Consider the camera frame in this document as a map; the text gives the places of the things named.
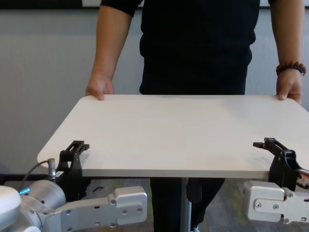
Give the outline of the person's left hand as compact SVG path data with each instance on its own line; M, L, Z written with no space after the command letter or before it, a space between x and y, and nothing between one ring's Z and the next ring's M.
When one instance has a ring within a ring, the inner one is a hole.
M290 98L301 104L303 97L301 73L295 69L287 69L279 73L276 83L276 95L281 101Z

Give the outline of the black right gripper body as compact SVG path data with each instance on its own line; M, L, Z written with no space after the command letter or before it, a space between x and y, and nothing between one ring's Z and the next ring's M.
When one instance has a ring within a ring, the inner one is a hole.
M281 188L295 191L297 179L301 175L309 175L309 171L300 167L293 150L271 151L274 155L269 169L268 182L277 184Z

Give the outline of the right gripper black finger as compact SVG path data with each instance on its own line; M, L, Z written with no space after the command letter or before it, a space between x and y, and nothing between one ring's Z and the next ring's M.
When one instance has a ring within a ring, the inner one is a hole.
M285 146L275 138L264 138L263 142L253 142L253 147L264 149L272 153L275 157L280 157L285 152Z

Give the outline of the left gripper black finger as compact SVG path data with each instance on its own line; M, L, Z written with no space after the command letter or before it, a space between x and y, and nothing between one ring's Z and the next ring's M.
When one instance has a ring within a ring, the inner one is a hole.
M90 148L84 141L73 141L59 155L59 167L81 167L80 155Z

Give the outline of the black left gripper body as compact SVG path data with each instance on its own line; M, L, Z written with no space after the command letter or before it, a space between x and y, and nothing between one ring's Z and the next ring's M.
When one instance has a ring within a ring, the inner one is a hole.
M79 158L60 158L54 182L63 190L66 202L81 200L90 184L90 180L82 176Z

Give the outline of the person's right hand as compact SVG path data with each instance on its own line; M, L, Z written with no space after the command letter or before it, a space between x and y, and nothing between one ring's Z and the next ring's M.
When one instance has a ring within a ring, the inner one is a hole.
M111 94L114 94L111 78L101 72L92 72L85 95L94 96L97 100L102 101L105 95Z

